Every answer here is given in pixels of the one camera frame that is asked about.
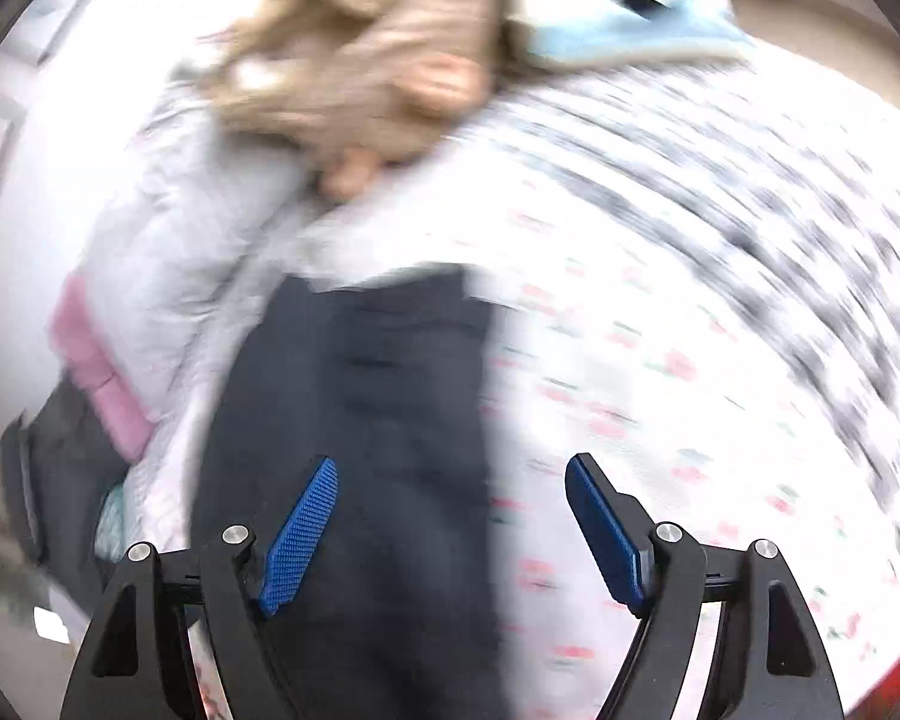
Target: blue gripper pad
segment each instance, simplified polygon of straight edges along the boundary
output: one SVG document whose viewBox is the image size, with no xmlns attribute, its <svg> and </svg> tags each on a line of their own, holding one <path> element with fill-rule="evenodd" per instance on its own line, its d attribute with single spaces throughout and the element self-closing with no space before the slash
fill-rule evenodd
<svg viewBox="0 0 900 720">
<path fill-rule="evenodd" d="M 327 459 L 320 463 L 266 552 L 263 587 L 257 599 L 266 617 L 273 617 L 282 605 L 293 600 L 336 502 L 337 467 Z"/>
<path fill-rule="evenodd" d="M 639 552 L 578 456 L 567 464 L 564 484 L 567 501 L 610 595 L 617 603 L 642 616 L 640 610 L 644 608 L 647 594 L 641 577 Z"/>
</svg>

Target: beige floor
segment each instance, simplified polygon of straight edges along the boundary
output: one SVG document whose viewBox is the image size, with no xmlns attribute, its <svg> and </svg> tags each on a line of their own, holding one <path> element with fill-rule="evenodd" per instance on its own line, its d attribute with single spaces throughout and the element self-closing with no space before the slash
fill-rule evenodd
<svg viewBox="0 0 900 720">
<path fill-rule="evenodd" d="M 900 46 L 853 20 L 783 0 L 734 0 L 749 34 L 813 59 L 900 109 Z"/>
</svg>

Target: metal screw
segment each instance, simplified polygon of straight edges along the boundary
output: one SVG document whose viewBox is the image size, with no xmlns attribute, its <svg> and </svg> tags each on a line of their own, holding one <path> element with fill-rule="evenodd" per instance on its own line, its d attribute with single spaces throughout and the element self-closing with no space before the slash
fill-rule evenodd
<svg viewBox="0 0 900 720">
<path fill-rule="evenodd" d="M 127 550 L 127 557 L 133 562 L 140 562 L 140 560 L 146 560 L 149 557 L 149 544 L 145 544 L 140 542 L 139 544 L 135 544 Z"/>
<path fill-rule="evenodd" d="M 231 525 L 226 531 L 223 531 L 223 540 L 228 544 L 242 544 L 250 531 L 244 525 Z"/>
<path fill-rule="evenodd" d="M 677 525 L 674 525 L 673 522 L 661 522 L 656 527 L 656 534 L 663 541 L 669 541 L 671 544 L 676 544 L 683 538 L 683 531 Z"/>
<path fill-rule="evenodd" d="M 774 557 L 780 554 L 780 550 L 778 550 L 776 544 L 768 538 L 760 538 L 754 544 L 754 549 L 756 550 L 757 555 L 765 557 L 767 560 L 773 560 Z"/>
</svg>

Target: light blue fabric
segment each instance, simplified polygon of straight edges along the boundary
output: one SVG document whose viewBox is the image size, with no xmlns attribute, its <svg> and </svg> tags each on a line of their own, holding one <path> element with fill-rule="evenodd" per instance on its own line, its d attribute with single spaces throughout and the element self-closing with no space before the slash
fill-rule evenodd
<svg viewBox="0 0 900 720">
<path fill-rule="evenodd" d="M 739 55 L 751 39 L 735 23 L 730 0 L 674 0 L 644 17 L 612 0 L 590 20 L 545 25 L 527 52 L 545 66 L 595 67 L 694 55 Z"/>
</svg>

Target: pink fabric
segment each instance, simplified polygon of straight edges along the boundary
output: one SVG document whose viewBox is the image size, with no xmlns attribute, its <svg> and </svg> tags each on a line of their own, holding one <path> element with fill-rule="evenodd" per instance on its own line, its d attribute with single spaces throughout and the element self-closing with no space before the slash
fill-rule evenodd
<svg viewBox="0 0 900 720">
<path fill-rule="evenodd" d="M 80 271 L 70 274 L 63 285 L 50 319 L 50 342 L 63 358 L 74 384 L 89 396 L 117 451 L 131 463 L 139 460 L 154 425 L 144 416 L 93 329 Z"/>
</svg>

